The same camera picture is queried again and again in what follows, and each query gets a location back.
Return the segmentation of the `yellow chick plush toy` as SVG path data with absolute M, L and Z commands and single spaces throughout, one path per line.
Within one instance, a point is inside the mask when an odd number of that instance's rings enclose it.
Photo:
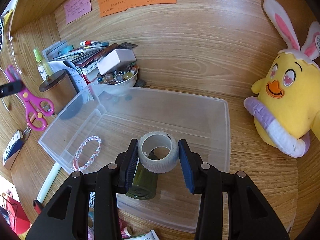
M 310 147 L 309 132 L 319 137 L 319 23 L 312 22 L 299 45 L 285 9 L 276 0 L 264 0 L 263 10 L 287 48 L 278 52 L 267 75 L 255 83 L 255 94 L 244 100 L 261 139 L 293 158 Z

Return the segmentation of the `yellow green spray bottle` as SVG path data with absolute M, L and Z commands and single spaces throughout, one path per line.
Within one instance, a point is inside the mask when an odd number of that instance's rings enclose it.
M 35 60 L 38 64 L 38 71 L 43 79 L 43 81 L 47 80 L 48 76 L 51 76 L 54 74 L 53 70 L 51 69 L 50 65 L 48 64 L 48 62 L 46 61 L 46 59 L 43 57 L 43 55 L 41 54 L 39 48 L 34 48 L 33 49 L 33 53 L 35 56 Z

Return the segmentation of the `stack of books and papers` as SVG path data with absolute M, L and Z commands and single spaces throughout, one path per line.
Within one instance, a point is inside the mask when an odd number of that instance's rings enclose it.
M 97 83 L 97 75 L 100 74 L 97 64 L 111 51 L 115 49 L 131 49 L 133 51 L 137 47 L 137 44 L 129 42 L 120 44 L 100 42 L 90 46 L 80 46 L 76 49 L 65 47 L 64 51 L 47 58 L 53 72 L 66 70 L 76 90 L 80 91 L 85 84 Z

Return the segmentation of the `white rectangular box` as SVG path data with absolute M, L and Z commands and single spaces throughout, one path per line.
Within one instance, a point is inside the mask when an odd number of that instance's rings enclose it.
M 131 49 L 115 49 L 99 61 L 97 67 L 99 73 L 104 75 L 135 61 L 136 57 Z

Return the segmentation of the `pink paper note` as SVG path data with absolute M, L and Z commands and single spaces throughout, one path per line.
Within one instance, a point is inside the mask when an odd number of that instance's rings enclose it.
M 91 0 L 69 0 L 64 5 L 66 24 L 91 12 Z

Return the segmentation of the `white bowl of marbles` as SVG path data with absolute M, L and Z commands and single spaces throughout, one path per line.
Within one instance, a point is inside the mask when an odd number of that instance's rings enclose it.
M 104 75 L 97 75 L 97 83 L 101 89 L 111 95 L 120 95 L 136 84 L 139 66 L 133 62 L 126 67 Z

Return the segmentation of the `pink scissors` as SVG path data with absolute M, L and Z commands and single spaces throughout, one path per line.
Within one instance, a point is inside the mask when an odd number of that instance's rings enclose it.
M 28 126 L 35 131 L 44 131 L 48 124 L 45 117 L 54 115 L 54 104 L 47 98 L 35 96 L 24 84 L 17 70 L 9 65 L 4 71 L 10 82 L 20 81 L 22 90 L 18 92 L 19 98 L 25 106 L 25 117 Z

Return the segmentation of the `white blue small box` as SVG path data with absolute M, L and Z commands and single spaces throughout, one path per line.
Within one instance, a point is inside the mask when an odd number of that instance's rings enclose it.
M 13 163 L 24 145 L 23 133 L 18 130 L 10 139 L 2 155 L 3 166 L 11 170 Z

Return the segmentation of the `red white marker pen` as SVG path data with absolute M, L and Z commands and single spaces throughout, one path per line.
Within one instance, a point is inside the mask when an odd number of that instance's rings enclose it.
M 90 45 L 98 44 L 98 43 L 100 43 L 100 41 L 89 41 L 89 40 L 86 40 L 86 41 L 80 42 L 80 46 L 90 46 Z

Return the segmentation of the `white plastic stick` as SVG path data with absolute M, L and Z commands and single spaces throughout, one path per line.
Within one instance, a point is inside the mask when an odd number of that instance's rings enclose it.
M 42 187 L 39 190 L 39 193 L 36 198 L 38 202 L 43 203 L 60 170 L 61 166 L 58 163 L 55 163 L 50 172 L 48 173 L 48 176 L 44 180 Z

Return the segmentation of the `brown lidded canister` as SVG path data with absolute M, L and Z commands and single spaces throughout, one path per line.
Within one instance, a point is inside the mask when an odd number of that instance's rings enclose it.
M 54 105 L 54 113 L 58 115 L 77 95 L 75 87 L 66 70 L 59 70 L 39 86 L 44 98 L 50 99 Z

